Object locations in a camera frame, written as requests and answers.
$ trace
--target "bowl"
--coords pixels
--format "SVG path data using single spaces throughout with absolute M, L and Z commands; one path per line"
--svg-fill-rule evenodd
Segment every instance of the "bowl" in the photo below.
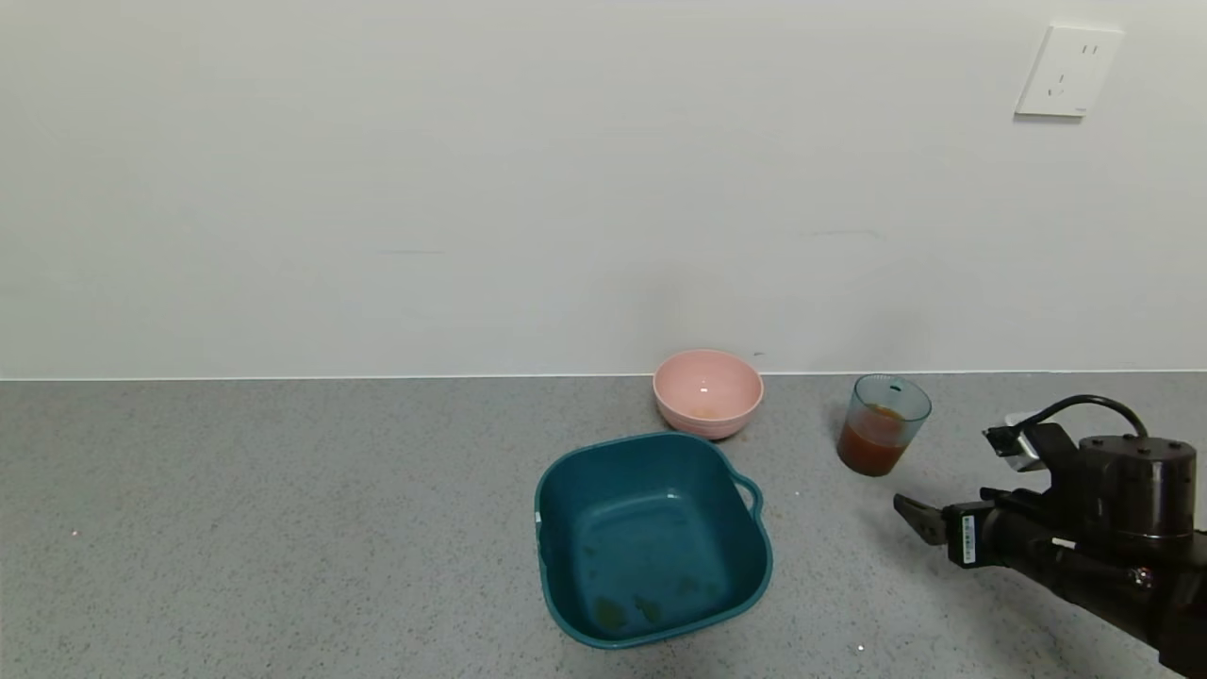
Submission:
M 654 373 L 658 412 L 680 432 L 733 437 L 754 417 L 763 379 L 750 364 L 715 350 L 681 352 Z
M 737 486 L 752 498 L 751 508 Z M 754 605 L 771 580 L 763 494 L 715 445 L 661 432 L 553 463 L 536 488 L 549 614 L 571 638 L 623 649 Z

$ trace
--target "teal plastic basin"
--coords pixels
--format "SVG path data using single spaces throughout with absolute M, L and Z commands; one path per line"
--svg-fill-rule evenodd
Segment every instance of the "teal plastic basin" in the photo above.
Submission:
M 742 486 L 753 503 L 747 509 Z M 771 580 L 763 494 L 719 449 L 659 433 L 553 463 L 536 490 L 549 613 L 600 649 L 658 642 L 750 609 Z

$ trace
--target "pink bowl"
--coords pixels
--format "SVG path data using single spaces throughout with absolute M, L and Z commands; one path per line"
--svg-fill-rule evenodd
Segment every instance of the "pink bowl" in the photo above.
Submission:
M 763 379 L 725 352 L 693 350 L 666 359 L 654 373 L 658 412 L 680 432 L 724 439 L 754 417 Z

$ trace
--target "black cable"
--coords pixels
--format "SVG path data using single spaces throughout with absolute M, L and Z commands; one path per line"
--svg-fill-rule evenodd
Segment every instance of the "black cable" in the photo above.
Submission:
M 1139 417 L 1137 417 L 1131 409 L 1129 409 L 1127 406 L 1120 404 L 1114 399 L 1108 399 L 1106 397 L 1095 397 L 1094 394 L 1078 394 L 1077 397 L 1061 399 L 1055 404 L 1048 406 L 1046 409 L 1028 417 L 1027 420 L 1024 420 L 1019 425 L 1015 425 L 1010 429 L 1015 433 L 1015 437 L 1018 437 L 1019 434 L 1022 434 L 1024 428 L 1031 427 L 1032 425 L 1039 425 L 1040 422 L 1048 420 L 1049 417 L 1059 414 L 1060 411 L 1069 406 L 1078 406 L 1081 404 L 1090 404 L 1095 406 L 1102 406 L 1104 409 L 1110 409 L 1116 414 L 1124 416 L 1124 420 L 1126 420 L 1136 429 L 1137 437 L 1139 437 L 1141 439 L 1148 437 L 1148 429 L 1144 427 L 1144 423 L 1139 421 Z

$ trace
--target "label sticker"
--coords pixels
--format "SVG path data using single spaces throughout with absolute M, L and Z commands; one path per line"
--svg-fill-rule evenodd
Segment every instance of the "label sticker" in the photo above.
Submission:
M 968 515 L 963 519 L 964 563 L 976 562 L 976 519 Z

